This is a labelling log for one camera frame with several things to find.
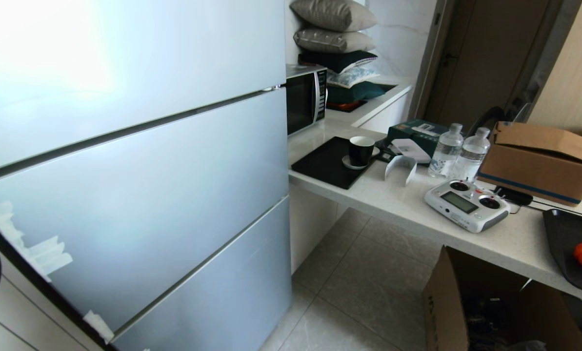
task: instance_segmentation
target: microwave oven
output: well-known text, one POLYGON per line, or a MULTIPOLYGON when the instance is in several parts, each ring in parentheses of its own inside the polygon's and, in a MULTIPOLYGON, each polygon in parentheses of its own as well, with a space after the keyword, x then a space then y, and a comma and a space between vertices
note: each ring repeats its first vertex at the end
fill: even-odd
POLYGON ((302 131, 325 117, 326 77, 326 67, 286 65, 287 135, 302 131))

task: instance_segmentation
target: floor tile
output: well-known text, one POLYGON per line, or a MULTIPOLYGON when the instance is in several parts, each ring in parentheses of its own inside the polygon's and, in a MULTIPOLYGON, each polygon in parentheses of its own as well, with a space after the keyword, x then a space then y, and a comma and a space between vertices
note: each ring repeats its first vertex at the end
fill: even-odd
POLYGON ((377 218, 371 218, 360 235, 391 247, 432 268, 438 262, 441 253, 442 244, 410 234, 402 227, 377 218))
POLYGON ((335 224, 297 268, 293 280, 313 293, 319 293, 356 237, 358 233, 335 224))
POLYGON ((314 298, 315 294, 299 284, 293 283, 293 302, 291 302, 291 307, 276 328, 269 334, 260 351, 278 351, 314 298))
POLYGON ((431 269, 362 236, 319 293, 405 351, 425 351, 421 293, 431 269))
POLYGON ((400 350, 317 297, 280 351, 400 350))
POLYGON ((354 233, 360 233, 371 218, 370 215, 362 213, 356 209, 347 209, 342 216, 336 221, 335 225, 340 225, 354 233))

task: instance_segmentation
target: pillow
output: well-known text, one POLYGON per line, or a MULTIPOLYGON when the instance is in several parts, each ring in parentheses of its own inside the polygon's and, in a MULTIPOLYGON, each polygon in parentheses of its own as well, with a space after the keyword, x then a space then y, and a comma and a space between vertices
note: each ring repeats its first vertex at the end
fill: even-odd
POLYGON ((373 50, 373 39, 358 32, 338 33, 320 28, 308 28, 295 33, 295 44, 317 53, 350 53, 373 50))
POLYGON ((353 67, 352 69, 348 69, 345 73, 328 74, 328 86, 346 87, 349 89, 360 82, 364 82, 369 78, 377 77, 379 75, 380 74, 373 71, 373 69, 353 67))
POLYGON ((351 104, 352 102, 377 98, 382 95, 384 95, 384 90, 371 82, 358 83, 350 89, 328 87, 328 102, 333 104, 351 104))
POLYGON ((331 31, 356 32, 378 24, 369 9, 353 0, 295 0, 290 6, 307 22, 331 31))
POLYGON ((348 69, 377 59, 378 56, 366 51, 354 51, 347 54, 303 53, 298 56, 300 64, 320 64, 335 73, 345 73, 348 69))

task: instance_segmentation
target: white countertop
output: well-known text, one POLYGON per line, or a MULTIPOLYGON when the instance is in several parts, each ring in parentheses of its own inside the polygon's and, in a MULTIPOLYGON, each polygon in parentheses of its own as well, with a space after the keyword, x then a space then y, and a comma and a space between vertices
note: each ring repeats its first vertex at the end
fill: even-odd
MULTIPOLYGON (((386 136, 326 117, 314 127, 289 138, 289 166, 334 136, 350 138, 359 135, 375 140, 386 136)), ((565 280, 550 254, 540 211, 523 207, 517 214, 509 215, 480 234, 469 233, 437 213, 423 200, 425 192, 443 180, 429 177, 427 168, 418 167, 415 178, 404 187, 402 177, 398 177, 396 173, 397 169, 388 180, 383 180, 385 168, 384 162, 376 160, 349 190, 331 186, 291 169, 289 182, 342 205, 397 224, 420 237, 453 247, 582 298, 582 290, 565 280)), ((494 188, 483 182, 478 182, 478 186, 494 188)), ((578 207, 558 206, 582 213, 582 202, 578 207)))
POLYGON ((396 76, 378 76, 369 79, 369 82, 376 84, 387 84, 396 86, 387 91, 384 95, 372 98, 366 104, 358 107, 350 113, 326 109, 326 118, 346 122, 347 126, 360 127, 363 123, 370 120, 371 117, 388 107, 390 104, 407 94, 412 89, 412 83, 409 79, 396 76))

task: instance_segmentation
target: refrigerator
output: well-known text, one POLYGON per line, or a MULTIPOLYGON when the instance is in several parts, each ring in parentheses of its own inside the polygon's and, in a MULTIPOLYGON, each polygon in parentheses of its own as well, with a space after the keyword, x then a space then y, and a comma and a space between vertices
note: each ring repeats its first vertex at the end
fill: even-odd
POLYGON ((1 250, 112 347, 255 351, 288 308, 283 16, 0 2, 1 250))

